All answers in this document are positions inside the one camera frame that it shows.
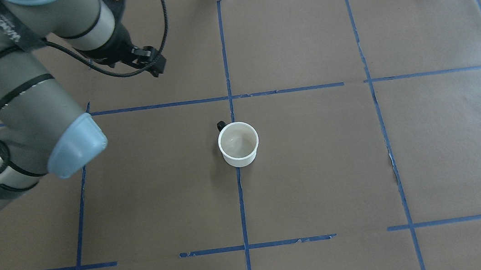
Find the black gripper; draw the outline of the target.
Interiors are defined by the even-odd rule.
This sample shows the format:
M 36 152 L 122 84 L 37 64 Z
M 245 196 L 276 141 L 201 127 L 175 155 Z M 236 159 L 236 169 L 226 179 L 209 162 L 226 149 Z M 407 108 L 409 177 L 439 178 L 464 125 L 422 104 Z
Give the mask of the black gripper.
M 142 48 L 134 47 L 131 51 L 131 57 L 128 65 L 135 69 L 144 69 L 154 77 L 159 77 L 165 71 L 167 59 L 159 53 L 158 49 L 152 46 L 145 46 Z

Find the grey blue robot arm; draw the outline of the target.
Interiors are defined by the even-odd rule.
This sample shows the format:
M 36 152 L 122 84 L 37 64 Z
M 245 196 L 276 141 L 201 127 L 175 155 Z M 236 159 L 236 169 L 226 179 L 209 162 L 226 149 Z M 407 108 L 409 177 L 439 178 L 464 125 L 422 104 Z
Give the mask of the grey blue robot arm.
M 164 72 L 162 48 L 133 45 L 126 1 L 0 0 L 0 211 L 46 174 L 70 177 L 108 143 L 34 51 L 53 47 L 111 77 Z

